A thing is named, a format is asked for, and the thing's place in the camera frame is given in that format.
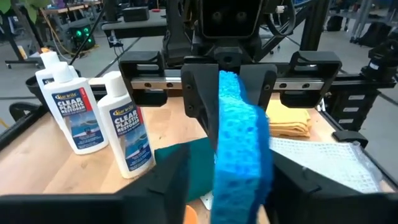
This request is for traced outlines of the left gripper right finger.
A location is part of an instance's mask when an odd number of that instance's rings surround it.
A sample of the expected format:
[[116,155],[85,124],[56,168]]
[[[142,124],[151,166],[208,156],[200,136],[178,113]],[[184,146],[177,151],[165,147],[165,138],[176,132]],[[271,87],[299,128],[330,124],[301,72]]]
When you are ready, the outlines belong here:
[[364,194],[273,153],[274,182],[266,201],[270,223],[397,223],[397,194]]

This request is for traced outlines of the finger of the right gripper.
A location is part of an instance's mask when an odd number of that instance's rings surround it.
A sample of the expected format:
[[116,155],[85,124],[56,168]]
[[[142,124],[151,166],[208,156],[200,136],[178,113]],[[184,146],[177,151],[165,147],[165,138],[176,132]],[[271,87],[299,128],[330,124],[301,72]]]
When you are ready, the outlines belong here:
[[218,73],[217,64],[187,63],[181,68],[185,114],[199,122],[213,149],[219,128]]
[[277,78],[277,67],[268,63],[242,65],[239,76],[250,104],[266,109]]

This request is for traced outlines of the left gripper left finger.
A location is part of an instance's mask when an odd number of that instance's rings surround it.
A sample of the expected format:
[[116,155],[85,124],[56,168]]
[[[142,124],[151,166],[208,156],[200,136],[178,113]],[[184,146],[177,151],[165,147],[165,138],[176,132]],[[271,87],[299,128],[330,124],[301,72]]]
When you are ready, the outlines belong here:
[[190,146],[112,194],[5,195],[1,223],[183,223]]

